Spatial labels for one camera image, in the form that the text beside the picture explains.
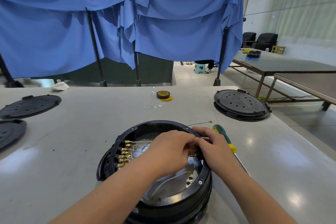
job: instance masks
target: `black leather armchair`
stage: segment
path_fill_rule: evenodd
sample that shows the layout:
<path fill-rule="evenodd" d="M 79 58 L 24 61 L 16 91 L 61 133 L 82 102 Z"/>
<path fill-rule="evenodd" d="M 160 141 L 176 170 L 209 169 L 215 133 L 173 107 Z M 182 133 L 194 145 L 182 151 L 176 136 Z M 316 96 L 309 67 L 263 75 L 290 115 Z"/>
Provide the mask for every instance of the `black leather armchair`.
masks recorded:
<path fill-rule="evenodd" d="M 277 44 L 278 34 L 274 33 L 263 33 L 258 36 L 257 43 L 252 44 L 253 49 L 258 49 L 264 51 L 269 48 L 271 52 L 272 47 Z"/>
<path fill-rule="evenodd" d="M 241 47 L 251 47 L 252 44 L 255 42 L 255 36 L 257 33 L 254 32 L 245 32 L 243 33 L 243 44 Z"/>

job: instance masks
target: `black metal pole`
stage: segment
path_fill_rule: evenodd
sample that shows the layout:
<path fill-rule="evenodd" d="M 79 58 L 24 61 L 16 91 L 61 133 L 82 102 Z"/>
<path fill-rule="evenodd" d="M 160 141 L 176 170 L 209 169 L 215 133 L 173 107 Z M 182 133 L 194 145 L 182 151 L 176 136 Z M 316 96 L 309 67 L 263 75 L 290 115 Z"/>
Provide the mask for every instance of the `black metal pole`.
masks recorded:
<path fill-rule="evenodd" d="M 97 47 L 97 41 L 95 37 L 95 31 L 93 29 L 93 23 L 92 23 L 92 17 L 90 11 L 85 7 L 86 13 L 87 13 L 87 18 L 89 21 L 89 27 L 90 27 L 90 35 L 91 35 L 91 40 L 92 40 L 92 45 L 93 45 L 93 50 L 94 54 L 96 56 L 97 64 L 98 64 L 98 69 L 99 69 L 99 74 L 100 74 L 100 86 L 101 87 L 107 87 L 107 82 L 104 79 L 104 74 L 103 74 L 103 69 L 102 69 L 102 64 L 100 63 L 100 58 L 99 58 L 99 53 L 98 53 L 98 47 Z"/>
<path fill-rule="evenodd" d="M 11 76 L 2 58 L 1 53 L 0 53 L 0 69 L 1 69 L 3 76 L 6 78 L 6 81 L 4 82 L 5 88 L 24 88 L 21 82 L 15 81 L 13 77 Z"/>
<path fill-rule="evenodd" d="M 135 51 L 135 41 L 133 42 L 134 47 L 134 63 L 135 63 L 135 73 L 136 73 L 136 86 L 141 87 L 140 77 L 139 77 L 139 67 L 138 67 L 138 53 Z"/>
<path fill-rule="evenodd" d="M 222 40 L 222 48 L 220 50 L 217 78 L 215 78 L 215 81 L 213 82 L 213 86 L 220 86 L 221 85 L 221 80 L 220 80 L 219 76 L 221 75 L 222 62 L 223 62 L 223 59 L 224 59 L 224 54 L 225 54 L 225 49 L 226 49 L 226 41 L 228 40 L 228 32 L 229 32 L 229 28 L 225 27 L 224 28 L 223 40 Z"/>

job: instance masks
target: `tiled floor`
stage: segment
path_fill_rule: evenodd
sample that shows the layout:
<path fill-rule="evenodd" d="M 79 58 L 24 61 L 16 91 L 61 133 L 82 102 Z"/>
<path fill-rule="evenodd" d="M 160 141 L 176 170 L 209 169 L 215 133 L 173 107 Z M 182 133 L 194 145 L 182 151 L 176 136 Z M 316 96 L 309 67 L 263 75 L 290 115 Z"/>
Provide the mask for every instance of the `tiled floor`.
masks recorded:
<path fill-rule="evenodd" d="M 249 73 L 254 78 L 259 79 L 258 74 Z M 217 71 L 210 74 L 195 74 L 193 65 L 182 66 L 180 62 L 174 62 L 173 86 L 212 86 L 217 76 Z M 220 75 L 221 86 L 237 86 L 254 95 L 258 87 L 258 82 L 253 79 L 228 68 Z M 3 77 L 0 76 L 0 87 L 3 87 Z M 51 87 L 54 82 L 51 79 L 31 80 L 24 78 L 19 80 L 25 87 Z M 271 85 L 272 77 L 266 77 L 265 83 Z M 99 87 L 99 83 L 77 83 L 67 81 L 70 87 Z M 290 96 L 304 96 L 307 93 L 298 90 L 286 83 L 277 82 L 276 89 L 280 89 Z M 265 97 L 268 88 L 262 86 L 259 96 Z M 279 98 L 283 95 L 272 92 L 271 98 Z M 306 140 L 323 151 L 329 157 L 336 160 L 336 106 L 331 105 L 328 111 L 322 111 L 321 102 L 306 103 L 282 103 L 271 104 L 273 114 L 285 122 L 294 131 L 303 136 Z"/>

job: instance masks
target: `green and yellow screwdriver handle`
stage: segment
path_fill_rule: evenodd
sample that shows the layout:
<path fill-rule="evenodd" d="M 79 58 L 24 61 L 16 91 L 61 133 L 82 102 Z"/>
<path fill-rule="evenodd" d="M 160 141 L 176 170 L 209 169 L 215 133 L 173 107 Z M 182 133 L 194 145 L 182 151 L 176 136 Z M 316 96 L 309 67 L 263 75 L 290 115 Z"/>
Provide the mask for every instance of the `green and yellow screwdriver handle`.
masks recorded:
<path fill-rule="evenodd" d="M 237 148 L 231 143 L 228 135 L 226 134 L 224 128 L 221 125 L 217 124 L 217 125 L 213 126 L 212 130 L 215 131 L 215 132 L 217 132 L 217 133 L 219 133 L 219 134 L 221 134 L 222 136 L 225 137 L 225 140 L 229 144 L 229 147 L 230 147 L 232 153 L 236 153 L 237 152 Z"/>
<path fill-rule="evenodd" d="M 229 145 L 229 147 L 230 147 L 232 153 L 233 153 L 234 156 L 237 158 L 237 160 L 238 160 L 238 162 L 240 163 L 241 167 L 245 170 L 245 172 L 247 172 L 247 174 L 248 174 L 249 176 L 251 176 L 251 175 L 249 174 L 249 172 L 247 171 L 247 169 L 244 167 L 243 163 L 242 163 L 242 162 L 240 161 L 240 159 L 238 158 L 238 156 L 237 156 L 237 154 L 236 154 L 237 148 L 231 143 L 231 141 L 230 141 L 228 135 L 226 134 L 224 128 L 223 128 L 221 125 L 218 125 L 218 124 L 217 124 L 217 125 L 215 125 L 215 126 L 212 127 L 212 130 L 215 131 L 215 132 L 217 132 L 217 133 L 219 133 L 219 134 L 221 134 L 221 135 L 223 135 L 223 136 L 225 137 L 226 142 L 228 143 L 228 145 Z"/>

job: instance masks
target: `blue fabric curtain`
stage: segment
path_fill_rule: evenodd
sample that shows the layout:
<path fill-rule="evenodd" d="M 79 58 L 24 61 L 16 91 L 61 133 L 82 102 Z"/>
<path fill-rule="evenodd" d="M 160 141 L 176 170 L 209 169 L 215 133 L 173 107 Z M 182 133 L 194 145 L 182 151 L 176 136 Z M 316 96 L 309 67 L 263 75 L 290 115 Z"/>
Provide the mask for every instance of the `blue fabric curtain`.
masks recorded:
<path fill-rule="evenodd" d="M 0 0 L 0 53 L 13 76 L 39 77 L 95 62 L 134 64 L 135 50 L 167 60 L 219 60 L 229 27 L 224 71 L 241 46 L 243 0 Z"/>

